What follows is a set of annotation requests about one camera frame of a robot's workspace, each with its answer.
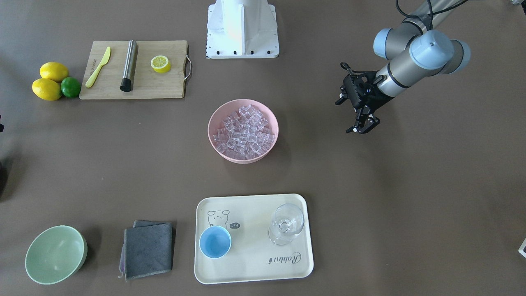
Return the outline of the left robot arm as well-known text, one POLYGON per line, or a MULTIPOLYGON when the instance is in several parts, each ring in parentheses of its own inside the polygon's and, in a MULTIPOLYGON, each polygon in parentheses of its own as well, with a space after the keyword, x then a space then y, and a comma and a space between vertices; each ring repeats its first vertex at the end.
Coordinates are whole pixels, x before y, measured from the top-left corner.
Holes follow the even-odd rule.
POLYGON ((355 71, 342 62, 347 75, 335 105, 349 100, 355 123, 347 132, 368 133, 380 119, 375 112, 421 79, 464 69, 471 58, 467 43, 449 39, 436 30, 462 0, 427 0, 412 13, 404 13, 398 28, 380 30, 374 39, 377 56, 388 60, 378 71, 355 71))

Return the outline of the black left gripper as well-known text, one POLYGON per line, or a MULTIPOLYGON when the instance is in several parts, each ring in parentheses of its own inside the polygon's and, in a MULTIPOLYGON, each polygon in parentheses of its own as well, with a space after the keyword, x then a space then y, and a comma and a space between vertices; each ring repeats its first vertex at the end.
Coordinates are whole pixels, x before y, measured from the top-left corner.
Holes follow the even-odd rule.
POLYGON ((335 105, 341 105, 349 100, 355 109, 355 123, 346 133, 366 134, 374 129, 380 119, 367 116, 387 103, 387 95, 379 90, 378 84, 386 77, 376 77, 378 71, 353 71, 346 62, 341 62, 342 69, 347 71, 343 84, 340 86, 340 96, 335 105))

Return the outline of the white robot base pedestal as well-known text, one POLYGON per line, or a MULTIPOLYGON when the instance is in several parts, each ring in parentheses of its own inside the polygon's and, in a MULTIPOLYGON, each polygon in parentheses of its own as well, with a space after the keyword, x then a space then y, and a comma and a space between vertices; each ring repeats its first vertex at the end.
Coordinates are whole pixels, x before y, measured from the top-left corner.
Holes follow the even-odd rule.
POLYGON ((266 0, 217 0, 208 6, 208 59, 279 56, 276 8, 266 0))

